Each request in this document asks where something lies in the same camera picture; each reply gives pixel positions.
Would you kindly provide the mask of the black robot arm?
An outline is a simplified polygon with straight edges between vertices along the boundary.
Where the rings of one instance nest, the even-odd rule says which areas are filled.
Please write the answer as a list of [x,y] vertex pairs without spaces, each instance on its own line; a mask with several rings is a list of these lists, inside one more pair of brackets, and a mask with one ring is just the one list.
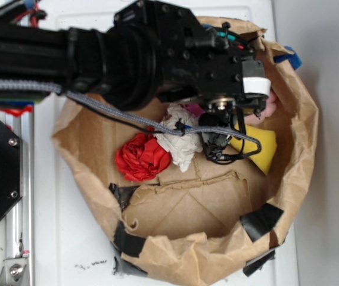
[[201,24],[184,7],[136,1],[106,31],[18,25],[34,1],[0,7],[0,108],[49,93],[96,93],[118,109],[190,101],[207,111],[265,109],[270,81],[253,47],[230,30]]

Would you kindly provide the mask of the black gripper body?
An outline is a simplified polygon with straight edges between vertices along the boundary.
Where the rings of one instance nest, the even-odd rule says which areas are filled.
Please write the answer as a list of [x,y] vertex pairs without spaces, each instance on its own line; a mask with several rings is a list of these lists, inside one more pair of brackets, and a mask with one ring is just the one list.
[[240,109],[245,114],[261,114],[266,108],[270,80],[264,65],[231,23],[188,23],[186,50],[195,66],[195,86],[188,104],[199,104],[208,111]]

